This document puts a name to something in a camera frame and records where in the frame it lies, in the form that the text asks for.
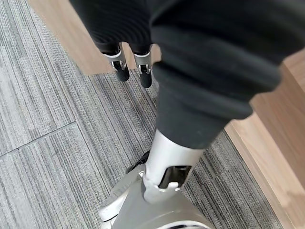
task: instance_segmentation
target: wooden surface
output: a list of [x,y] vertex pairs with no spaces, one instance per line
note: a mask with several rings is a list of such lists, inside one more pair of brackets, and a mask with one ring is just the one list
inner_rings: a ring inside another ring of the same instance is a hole
[[285,66],[305,92],[305,49],[285,59]]
[[[111,69],[67,0],[30,2],[84,73]],[[130,53],[127,59],[132,60]],[[257,96],[253,100],[256,114],[241,122],[233,121],[226,130],[284,228],[302,229],[305,228],[305,101],[301,88],[305,91],[305,51],[287,58],[285,65],[279,89],[273,94]],[[90,131],[87,134],[88,138],[94,138]]]

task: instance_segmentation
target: black fabric sleeve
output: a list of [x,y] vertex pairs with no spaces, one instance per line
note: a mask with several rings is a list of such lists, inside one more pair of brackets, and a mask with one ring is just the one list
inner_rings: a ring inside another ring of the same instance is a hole
[[151,38],[162,52],[157,128],[206,148],[249,101],[280,82],[278,65],[305,45],[304,2],[147,0]]

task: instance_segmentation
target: silver metal joint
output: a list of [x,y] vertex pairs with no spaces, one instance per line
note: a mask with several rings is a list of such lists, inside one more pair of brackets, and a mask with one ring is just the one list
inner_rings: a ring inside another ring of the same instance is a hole
[[111,66],[116,71],[117,71],[117,69],[116,69],[116,66],[115,66],[114,62],[119,62],[122,70],[125,70],[125,68],[126,68],[126,58],[125,58],[124,50],[122,48],[122,43],[120,43],[119,46],[120,46],[120,51],[119,51],[118,54],[112,55],[112,56],[104,54],[104,56],[106,56],[108,61],[110,62]]
[[143,73],[143,69],[145,69],[146,73],[149,74],[152,69],[152,51],[149,50],[149,53],[145,55],[137,55],[133,54],[134,60],[136,62],[136,65],[138,66],[138,69],[140,73]]
[[145,164],[144,199],[156,203],[175,195],[186,183],[203,151],[180,146],[157,130]]

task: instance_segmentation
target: striped carpet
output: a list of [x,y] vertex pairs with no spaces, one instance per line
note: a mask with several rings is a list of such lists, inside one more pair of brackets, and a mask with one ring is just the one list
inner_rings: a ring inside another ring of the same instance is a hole
[[[26,0],[0,0],[0,21],[0,229],[98,228],[150,147],[158,86],[83,75]],[[224,131],[184,194],[217,229],[282,228]]]

